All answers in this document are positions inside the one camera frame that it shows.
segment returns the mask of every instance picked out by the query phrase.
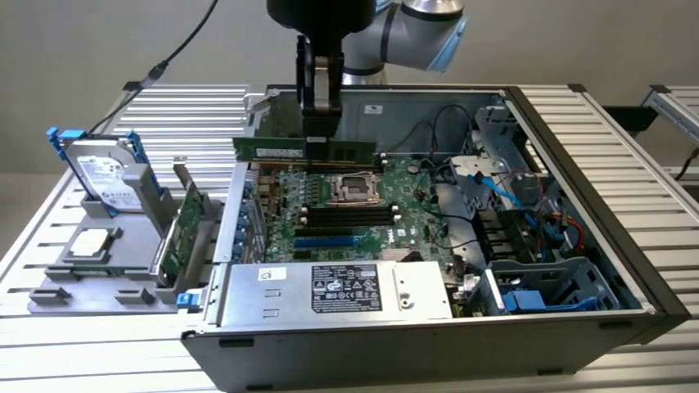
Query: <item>connector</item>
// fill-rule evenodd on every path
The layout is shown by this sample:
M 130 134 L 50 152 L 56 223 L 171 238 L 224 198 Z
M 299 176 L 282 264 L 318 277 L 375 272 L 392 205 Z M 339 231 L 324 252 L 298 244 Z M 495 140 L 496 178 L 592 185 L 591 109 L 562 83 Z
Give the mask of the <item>connector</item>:
M 168 63 L 162 61 L 148 72 L 148 75 L 146 78 L 142 79 L 142 82 L 139 83 L 139 89 L 150 88 L 154 86 L 154 84 L 159 81 L 160 77 L 166 73 Z

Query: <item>motherboard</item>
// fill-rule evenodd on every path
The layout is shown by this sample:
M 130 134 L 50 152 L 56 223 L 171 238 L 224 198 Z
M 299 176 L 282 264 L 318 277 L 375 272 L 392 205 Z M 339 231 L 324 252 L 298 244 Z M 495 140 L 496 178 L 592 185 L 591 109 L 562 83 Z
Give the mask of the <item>motherboard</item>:
M 452 256 L 423 166 L 410 157 L 354 173 L 263 166 L 266 262 L 403 260 L 416 251 L 446 266 Z

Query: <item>white wall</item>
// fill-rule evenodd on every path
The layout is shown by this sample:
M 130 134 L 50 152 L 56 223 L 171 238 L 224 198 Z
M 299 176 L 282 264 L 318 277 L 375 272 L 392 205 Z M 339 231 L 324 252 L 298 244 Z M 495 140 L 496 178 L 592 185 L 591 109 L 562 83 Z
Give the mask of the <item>white wall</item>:
M 699 84 L 697 0 L 467 0 L 471 23 L 451 69 L 388 69 L 396 83 L 582 83 L 604 103 L 649 84 Z M 208 0 L 0 1 L 0 168 L 58 172 L 50 125 L 88 128 L 126 80 L 179 44 Z M 288 83 L 294 32 L 263 0 L 222 0 L 166 83 Z M 665 141 L 666 135 L 645 137 Z M 658 148 L 674 159 L 677 147 Z

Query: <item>red cable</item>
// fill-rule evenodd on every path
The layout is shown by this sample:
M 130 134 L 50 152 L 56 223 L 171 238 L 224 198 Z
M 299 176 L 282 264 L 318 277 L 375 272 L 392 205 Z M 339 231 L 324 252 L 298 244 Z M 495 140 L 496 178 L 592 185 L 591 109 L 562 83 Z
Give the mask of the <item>red cable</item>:
M 560 213 L 554 213 L 552 216 L 555 219 L 562 219 Z M 582 227 L 582 225 L 578 223 L 578 221 L 568 219 L 568 222 L 575 227 L 575 229 L 578 229 L 578 243 L 575 244 L 575 249 L 582 250 L 582 246 L 586 241 L 586 230 Z

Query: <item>sticker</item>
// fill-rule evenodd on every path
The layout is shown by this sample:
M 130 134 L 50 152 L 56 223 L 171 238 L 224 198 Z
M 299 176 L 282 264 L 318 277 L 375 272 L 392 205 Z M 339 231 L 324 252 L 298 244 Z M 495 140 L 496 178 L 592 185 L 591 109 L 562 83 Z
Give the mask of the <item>sticker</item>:
M 100 200 L 116 210 L 139 210 L 136 191 L 122 180 L 124 166 L 111 157 L 79 156 L 78 165 Z
M 258 148 L 258 157 L 304 158 L 304 151 L 299 149 L 262 149 Z
M 376 265 L 314 266 L 311 296 L 318 314 L 382 311 Z
M 382 115 L 383 114 L 383 105 L 366 105 L 364 114 L 366 115 Z
M 258 281 L 287 279 L 287 268 L 264 268 L 258 272 Z

